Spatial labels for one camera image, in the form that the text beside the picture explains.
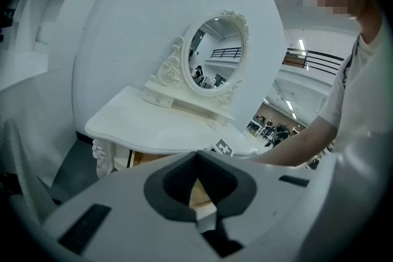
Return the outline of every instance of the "metal handrail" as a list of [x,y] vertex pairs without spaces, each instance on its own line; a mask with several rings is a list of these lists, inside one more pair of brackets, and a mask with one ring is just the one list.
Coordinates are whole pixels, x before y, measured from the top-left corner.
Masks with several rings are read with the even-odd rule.
[[221,48],[213,50],[210,58],[212,57],[233,57],[239,58],[241,56],[241,47]]
[[[334,60],[344,61],[344,58],[337,57],[337,56],[334,56],[334,55],[329,55],[328,53],[315,52],[314,50],[302,50],[302,49],[297,49],[297,48],[287,48],[287,50],[288,50],[288,52],[305,52],[306,55],[303,55],[301,53],[290,53],[291,55],[285,55],[284,61],[282,62],[283,64],[284,64],[285,60],[290,59],[290,60],[294,60],[294,62],[293,62],[294,64],[301,65],[303,69],[306,66],[308,66],[310,68],[317,69],[317,70],[320,70],[320,71],[324,71],[324,72],[327,72],[327,73],[333,74],[333,75],[336,75],[336,73],[338,71],[338,68],[335,68],[335,67],[332,67],[332,66],[328,66],[328,65],[322,64],[322,63],[317,63],[315,61],[311,61],[310,58],[312,58],[314,60],[325,61],[327,63],[335,64],[337,66],[341,66],[341,63],[336,63],[334,61],[327,60],[325,58],[318,58],[318,57],[310,56],[310,54],[317,55],[317,56],[328,57],[328,58],[331,58],[331,59],[334,59]],[[321,69],[319,67],[311,66],[310,63],[318,64],[320,66],[327,67],[329,69],[333,69],[333,70],[335,70],[335,72],[328,71],[329,69]]]

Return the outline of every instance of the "oval mirror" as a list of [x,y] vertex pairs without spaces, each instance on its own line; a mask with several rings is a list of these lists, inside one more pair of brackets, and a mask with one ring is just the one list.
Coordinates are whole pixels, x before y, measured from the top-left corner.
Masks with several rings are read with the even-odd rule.
[[242,37],[238,27],[212,18],[194,34],[189,48],[189,71],[195,85],[212,89],[229,81],[239,67]]

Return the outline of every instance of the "person's neck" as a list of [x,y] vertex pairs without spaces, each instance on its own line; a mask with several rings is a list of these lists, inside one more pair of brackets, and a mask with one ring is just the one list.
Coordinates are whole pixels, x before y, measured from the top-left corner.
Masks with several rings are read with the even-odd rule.
[[371,43],[377,36],[382,26],[383,14],[375,0],[366,0],[364,10],[356,18],[360,25],[363,40],[366,44]]

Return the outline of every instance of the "brick wall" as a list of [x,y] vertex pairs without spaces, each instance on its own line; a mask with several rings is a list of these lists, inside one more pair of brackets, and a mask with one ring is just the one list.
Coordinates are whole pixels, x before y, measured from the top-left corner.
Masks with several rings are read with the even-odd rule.
[[292,130],[293,128],[296,129],[296,131],[300,132],[305,129],[304,126],[301,124],[297,123],[295,120],[292,120],[291,118],[283,115],[279,111],[271,108],[270,106],[267,106],[265,103],[263,103],[258,111],[257,115],[262,115],[266,118],[266,121],[268,121],[270,118],[273,119],[273,126],[277,126],[279,123],[282,123],[283,125],[287,125],[289,130]]

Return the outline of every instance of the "carved table leg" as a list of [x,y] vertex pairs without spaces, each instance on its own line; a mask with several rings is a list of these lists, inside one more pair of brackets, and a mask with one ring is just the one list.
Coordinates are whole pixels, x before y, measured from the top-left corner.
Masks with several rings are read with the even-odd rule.
[[93,157],[97,160],[97,176],[102,179],[113,170],[114,144],[107,140],[93,140]]

